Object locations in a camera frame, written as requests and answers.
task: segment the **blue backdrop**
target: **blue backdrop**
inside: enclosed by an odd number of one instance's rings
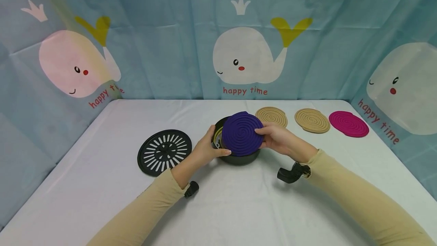
[[[0,226],[112,99],[344,99],[366,116],[359,102],[378,110],[366,85],[388,53],[437,46],[437,0],[0,0],[0,10]],[[234,54],[224,70],[244,82],[220,74]],[[260,75],[259,59],[279,76]],[[396,145],[380,136],[436,197],[437,134],[397,134]]]

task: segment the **whale tail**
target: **whale tail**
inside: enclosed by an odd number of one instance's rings
[[[82,27],[86,28],[89,33],[91,33],[91,35],[97,40],[97,42],[100,43],[100,45],[102,45],[102,47],[106,47],[106,36],[110,26],[109,17],[101,16],[98,18],[95,28],[80,16],[76,16],[75,19],[76,22],[78,22],[80,25],[82,25]]]
[[[282,37],[284,47],[288,47],[294,39],[296,39],[304,30],[306,30],[313,22],[312,18],[305,18],[299,21],[294,28],[290,28],[287,21],[281,17],[275,17],[271,21]]]

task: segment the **person's left hand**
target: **person's left hand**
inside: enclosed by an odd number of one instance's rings
[[[193,152],[189,156],[195,158],[200,167],[207,165],[216,157],[229,156],[231,154],[231,151],[228,149],[215,149],[212,147],[211,139],[214,134],[214,130],[215,125],[209,127],[205,136],[200,139]]]

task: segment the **spiral coil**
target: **spiral coil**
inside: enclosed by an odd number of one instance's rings
[[[328,119],[320,111],[311,108],[299,110],[294,115],[294,119],[303,130],[311,133],[321,134],[331,128]]]
[[[348,111],[335,111],[329,116],[332,126],[349,137],[364,137],[369,133],[366,123]]]
[[[273,122],[278,123],[280,126],[286,128],[288,125],[287,116],[285,116],[284,111],[275,107],[263,107],[260,108],[255,116],[258,117],[262,122]]]
[[[238,112],[230,116],[222,130],[222,143],[235,156],[247,156],[256,152],[264,137],[255,133],[256,128],[262,128],[261,121],[247,113]]]

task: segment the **black perforated lid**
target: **black perforated lid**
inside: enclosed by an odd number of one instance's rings
[[[147,139],[138,151],[138,166],[147,175],[157,177],[173,168],[192,151],[190,137],[182,131],[169,129]]]

